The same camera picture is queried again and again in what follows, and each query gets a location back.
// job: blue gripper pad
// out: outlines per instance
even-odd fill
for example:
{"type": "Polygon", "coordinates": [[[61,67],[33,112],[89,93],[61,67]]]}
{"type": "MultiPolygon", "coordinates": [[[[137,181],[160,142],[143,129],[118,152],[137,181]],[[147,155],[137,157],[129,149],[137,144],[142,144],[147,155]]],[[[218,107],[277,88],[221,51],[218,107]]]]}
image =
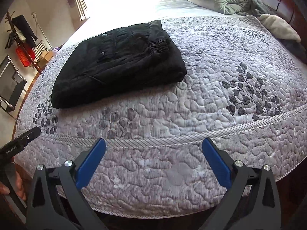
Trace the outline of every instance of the blue gripper pad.
{"type": "Polygon", "coordinates": [[[203,154],[214,172],[219,184],[231,188],[231,170],[218,153],[218,148],[212,141],[205,138],[202,143],[203,154]]]}
{"type": "Polygon", "coordinates": [[[76,187],[78,190],[86,187],[90,183],[90,180],[105,152],[105,141],[102,138],[97,139],[97,141],[94,143],[94,146],[91,148],[76,172],[75,178],[76,187]]]}

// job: human hand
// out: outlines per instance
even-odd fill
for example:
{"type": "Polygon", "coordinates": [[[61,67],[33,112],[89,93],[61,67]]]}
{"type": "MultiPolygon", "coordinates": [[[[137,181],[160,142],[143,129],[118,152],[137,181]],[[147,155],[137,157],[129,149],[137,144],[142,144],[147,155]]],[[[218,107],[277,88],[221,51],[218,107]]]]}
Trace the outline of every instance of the human hand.
{"type": "MultiPolygon", "coordinates": [[[[16,187],[17,187],[17,192],[16,194],[22,199],[22,200],[26,200],[26,194],[23,188],[23,184],[22,184],[22,179],[19,175],[19,173],[16,171],[16,187]]],[[[0,182],[0,195],[8,195],[10,194],[10,190],[4,186],[1,182],[0,182]]]]}

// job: hanging black clothing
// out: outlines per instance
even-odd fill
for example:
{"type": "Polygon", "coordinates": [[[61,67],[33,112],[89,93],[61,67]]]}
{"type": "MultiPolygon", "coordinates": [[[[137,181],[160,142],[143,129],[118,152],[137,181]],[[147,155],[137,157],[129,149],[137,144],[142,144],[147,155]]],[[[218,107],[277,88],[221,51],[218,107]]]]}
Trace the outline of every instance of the hanging black clothing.
{"type": "Polygon", "coordinates": [[[25,17],[23,15],[17,16],[15,18],[12,18],[12,22],[22,32],[22,34],[26,38],[26,42],[28,43],[28,45],[32,48],[36,47],[34,41],[37,40],[37,37],[33,33],[25,17]]]}
{"type": "Polygon", "coordinates": [[[53,108],[69,108],[182,81],[181,53],[161,21],[121,27],[81,42],[53,86],[53,108]]]}

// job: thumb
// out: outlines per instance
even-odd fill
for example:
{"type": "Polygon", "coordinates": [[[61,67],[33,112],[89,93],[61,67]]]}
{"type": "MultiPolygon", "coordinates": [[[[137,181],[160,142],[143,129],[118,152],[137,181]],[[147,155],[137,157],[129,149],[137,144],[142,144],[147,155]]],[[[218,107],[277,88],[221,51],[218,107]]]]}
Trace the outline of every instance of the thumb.
{"type": "Polygon", "coordinates": [[[9,193],[10,193],[10,190],[0,182],[0,194],[7,195],[9,193]]]}

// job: cardboard box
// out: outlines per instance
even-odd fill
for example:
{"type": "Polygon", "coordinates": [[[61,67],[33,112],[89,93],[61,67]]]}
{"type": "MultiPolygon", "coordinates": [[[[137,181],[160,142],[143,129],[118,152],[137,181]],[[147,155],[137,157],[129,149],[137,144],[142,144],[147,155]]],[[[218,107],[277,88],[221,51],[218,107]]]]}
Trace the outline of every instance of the cardboard box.
{"type": "Polygon", "coordinates": [[[53,52],[45,50],[44,52],[42,52],[41,56],[39,57],[37,64],[39,65],[40,68],[42,68],[45,65],[47,65],[47,63],[51,60],[52,57],[53,57],[53,52]]]}

